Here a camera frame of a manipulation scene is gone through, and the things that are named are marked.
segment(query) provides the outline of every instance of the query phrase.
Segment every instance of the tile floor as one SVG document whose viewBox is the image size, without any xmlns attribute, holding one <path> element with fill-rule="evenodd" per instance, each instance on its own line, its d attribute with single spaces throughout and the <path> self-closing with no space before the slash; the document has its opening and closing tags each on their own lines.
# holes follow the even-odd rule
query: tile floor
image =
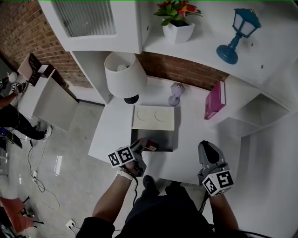
<svg viewBox="0 0 298 238">
<path fill-rule="evenodd" d="M 27 229 L 24 232 L 27 237 L 74 238 L 75 235 L 65 224 L 73 219 L 80 227 L 84 218 L 92 214 L 99 197 L 112 183 L 115 170 L 110 164 L 88 156 L 102 110 L 102 106 L 80 102 L 68 132 L 54 127 L 46 143 L 34 141 L 32 156 L 29 157 L 32 171 L 38 170 L 37 178 L 48 191 L 56 195 L 59 204 L 53 194 L 47 191 L 40 192 L 29 175 L 27 157 L 31 148 L 30 143 L 22 140 L 23 149 L 9 145 L 9 178 L 0 177 L 0 192 L 6 198 L 25 199 L 30 196 L 28 206 L 32 208 L 36 217 L 45 223 L 38 225 L 37 229 Z M 61 158 L 60 170 L 56 168 L 58 157 Z M 139 184 L 138 196 L 143 191 L 142 178 Z M 199 208 L 203 199 L 203 189 L 197 185 L 183 186 Z M 116 229 L 123 227 L 126 216 L 132 208 L 134 187 L 135 184 L 132 183 L 115 221 Z"/>
</svg>

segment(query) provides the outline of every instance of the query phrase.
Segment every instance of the pink book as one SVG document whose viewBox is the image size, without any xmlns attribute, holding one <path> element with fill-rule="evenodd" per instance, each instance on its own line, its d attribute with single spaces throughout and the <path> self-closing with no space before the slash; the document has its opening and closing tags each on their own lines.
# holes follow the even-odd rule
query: pink book
<svg viewBox="0 0 298 238">
<path fill-rule="evenodd" d="M 225 106 L 224 82 L 219 81 L 206 97 L 205 120 L 209 120 Z"/>
</svg>

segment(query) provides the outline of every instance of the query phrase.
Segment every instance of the electrical socket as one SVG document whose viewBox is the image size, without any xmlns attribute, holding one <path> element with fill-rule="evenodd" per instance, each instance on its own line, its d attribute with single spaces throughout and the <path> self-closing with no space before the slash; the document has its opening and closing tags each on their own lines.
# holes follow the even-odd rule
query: electrical socket
<svg viewBox="0 0 298 238">
<path fill-rule="evenodd" d="M 66 226 L 67 228 L 69 228 L 69 227 L 70 227 L 70 228 L 73 228 L 74 225 L 75 225 L 75 221 L 72 220 L 72 219 L 70 219 L 69 222 L 67 222 L 65 226 Z"/>
<path fill-rule="evenodd" d="M 36 179 L 37 179 L 37 171 L 34 170 L 34 171 L 33 171 L 33 178 L 32 178 L 33 182 L 36 183 Z"/>
</svg>

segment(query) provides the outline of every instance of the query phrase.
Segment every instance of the white table lamp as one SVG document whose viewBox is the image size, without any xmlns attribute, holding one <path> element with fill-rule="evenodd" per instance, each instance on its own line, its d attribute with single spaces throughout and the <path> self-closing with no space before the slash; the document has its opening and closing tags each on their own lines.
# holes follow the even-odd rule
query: white table lamp
<svg viewBox="0 0 298 238">
<path fill-rule="evenodd" d="M 136 103 L 147 84 L 147 75 L 135 54 L 113 52 L 104 67 L 110 92 L 128 104 Z"/>
</svg>

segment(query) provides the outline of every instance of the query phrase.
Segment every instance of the flower pot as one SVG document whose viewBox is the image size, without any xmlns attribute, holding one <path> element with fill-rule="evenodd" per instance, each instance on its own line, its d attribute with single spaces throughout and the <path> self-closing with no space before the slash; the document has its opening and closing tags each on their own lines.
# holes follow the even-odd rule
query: flower pot
<svg viewBox="0 0 298 238">
<path fill-rule="evenodd" d="M 167 41 L 171 44 L 179 44 L 186 42 L 192 35 L 195 24 L 188 23 L 189 26 L 176 27 L 169 23 L 167 26 L 163 26 L 163 33 Z"/>
</svg>

